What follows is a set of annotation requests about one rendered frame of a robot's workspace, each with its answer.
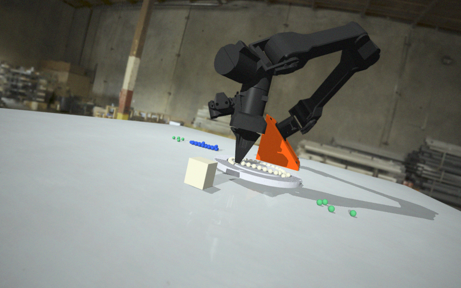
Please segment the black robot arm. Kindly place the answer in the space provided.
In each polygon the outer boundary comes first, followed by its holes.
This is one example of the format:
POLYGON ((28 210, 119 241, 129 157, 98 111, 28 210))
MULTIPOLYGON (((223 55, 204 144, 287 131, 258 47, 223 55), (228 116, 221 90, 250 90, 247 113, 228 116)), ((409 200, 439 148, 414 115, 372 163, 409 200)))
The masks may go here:
MULTIPOLYGON (((370 40, 368 33, 352 21, 311 34, 277 33, 251 43, 249 47, 239 40, 236 44, 220 48, 214 59, 214 68, 218 74, 242 83, 242 87, 254 87, 268 93, 272 76, 292 73, 303 68, 312 58, 341 50, 340 63, 315 93, 308 99, 299 100, 289 110, 291 116, 275 124, 286 141, 299 130, 302 135, 308 133, 322 116, 324 105, 347 80, 379 60, 381 50, 370 40)), ((211 119, 232 117, 234 113, 241 112, 241 95, 237 91, 235 97, 228 98, 224 92, 216 93, 215 99, 208 102, 208 108, 211 119)))

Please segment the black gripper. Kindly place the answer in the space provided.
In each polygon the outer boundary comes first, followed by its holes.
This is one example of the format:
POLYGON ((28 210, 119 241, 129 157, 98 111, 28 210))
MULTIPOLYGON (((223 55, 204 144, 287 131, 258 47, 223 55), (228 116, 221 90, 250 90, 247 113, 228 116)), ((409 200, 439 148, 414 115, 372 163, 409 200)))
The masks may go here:
POLYGON ((234 113, 229 124, 236 136, 235 163, 238 164, 266 132, 267 122, 263 113, 269 99, 267 91, 254 87, 243 86, 240 95, 241 112, 234 113))

